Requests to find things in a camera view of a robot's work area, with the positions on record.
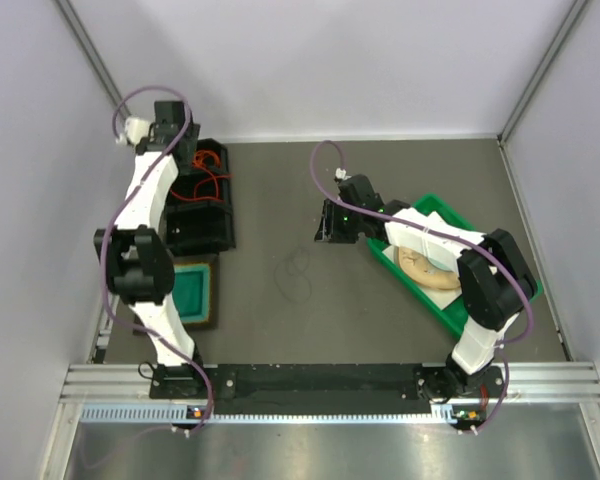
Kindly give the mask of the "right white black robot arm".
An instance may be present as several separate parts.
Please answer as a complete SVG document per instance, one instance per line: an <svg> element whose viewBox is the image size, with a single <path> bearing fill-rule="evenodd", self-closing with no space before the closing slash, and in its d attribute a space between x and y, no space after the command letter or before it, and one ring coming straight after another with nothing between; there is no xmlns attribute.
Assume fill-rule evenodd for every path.
<svg viewBox="0 0 600 480"><path fill-rule="evenodd" d="M423 213L400 201L385 202L370 180L335 171L336 196L324 200L315 241L353 244L366 237L409 287L432 303L447 294L460 302L464 324L439 380L437 397L467 396L484 374L520 314L530 314L538 283L516 240L506 230L482 233L449 222L436 210Z"/></svg>

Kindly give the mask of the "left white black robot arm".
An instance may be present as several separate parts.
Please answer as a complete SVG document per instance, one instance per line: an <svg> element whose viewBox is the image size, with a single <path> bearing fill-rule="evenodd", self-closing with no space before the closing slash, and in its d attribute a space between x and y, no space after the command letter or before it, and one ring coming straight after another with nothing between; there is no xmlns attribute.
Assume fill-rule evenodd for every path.
<svg viewBox="0 0 600 480"><path fill-rule="evenodd" d="M175 267L159 235L169 191L178 177L177 148L191 132L183 100L158 101L152 121L130 117L121 139L134 148L134 170L125 199L109 224L94 234L103 296L115 296L135 315L127 324L145 333L156 351L152 382L171 381L185 396L206 387L194 364L196 344L186 333L173 299Z"/></svg>

